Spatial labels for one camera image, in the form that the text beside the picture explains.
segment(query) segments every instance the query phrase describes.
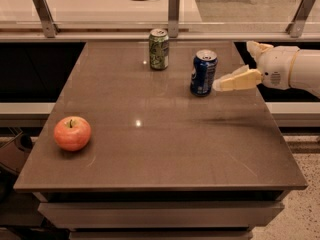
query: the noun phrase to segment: can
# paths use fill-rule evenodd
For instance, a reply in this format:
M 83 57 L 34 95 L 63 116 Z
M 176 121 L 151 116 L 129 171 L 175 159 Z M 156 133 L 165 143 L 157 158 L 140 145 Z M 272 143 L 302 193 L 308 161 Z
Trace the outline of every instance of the can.
M 153 29 L 149 36 L 150 67 L 166 69 L 169 65 L 169 36 L 164 29 Z
M 210 94 L 216 67 L 217 54 L 211 50 L 200 50 L 193 59 L 193 71 L 191 74 L 191 93 L 196 96 Z

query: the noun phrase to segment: green can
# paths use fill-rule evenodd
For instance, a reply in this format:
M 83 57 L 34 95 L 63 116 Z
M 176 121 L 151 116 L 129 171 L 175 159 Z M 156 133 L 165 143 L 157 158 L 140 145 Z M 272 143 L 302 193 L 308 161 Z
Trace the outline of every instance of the green can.
M 169 37 L 164 29 L 153 29 L 149 36 L 150 67 L 166 69 L 169 65 Z

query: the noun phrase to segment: red apple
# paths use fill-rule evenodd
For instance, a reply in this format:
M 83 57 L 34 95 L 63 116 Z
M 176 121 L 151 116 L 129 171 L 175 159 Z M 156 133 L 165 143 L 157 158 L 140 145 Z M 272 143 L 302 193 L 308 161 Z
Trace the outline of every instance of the red apple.
M 82 149 L 90 140 L 90 124 L 82 117 L 69 116 L 60 120 L 54 128 L 54 140 L 67 151 Z

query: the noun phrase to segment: can top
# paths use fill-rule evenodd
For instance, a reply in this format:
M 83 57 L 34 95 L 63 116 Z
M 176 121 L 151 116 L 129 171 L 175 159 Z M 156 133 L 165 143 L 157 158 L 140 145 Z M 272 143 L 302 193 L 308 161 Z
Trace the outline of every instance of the can top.
M 197 52 L 197 57 L 204 61 L 213 61 L 217 58 L 217 54 L 211 50 L 200 50 Z
M 168 34 L 167 30 L 161 28 L 152 29 L 150 34 L 156 37 L 166 36 Z

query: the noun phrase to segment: metal bracket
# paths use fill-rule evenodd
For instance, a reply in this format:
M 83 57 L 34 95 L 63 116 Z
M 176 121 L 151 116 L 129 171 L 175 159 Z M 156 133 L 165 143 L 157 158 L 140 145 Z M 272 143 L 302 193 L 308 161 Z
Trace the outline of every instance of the metal bracket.
M 168 35 L 177 37 L 179 33 L 180 0 L 169 0 Z
M 290 34 L 291 37 L 300 37 L 302 35 L 304 25 L 315 1 L 316 0 L 301 0 L 292 22 L 286 28 L 286 32 Z
M 38 12 L 42 30 L 46 37 L 55 37 L 59 32 L 58 27 L 53 23 L 53 19 L 46 0 L 33 0 Z

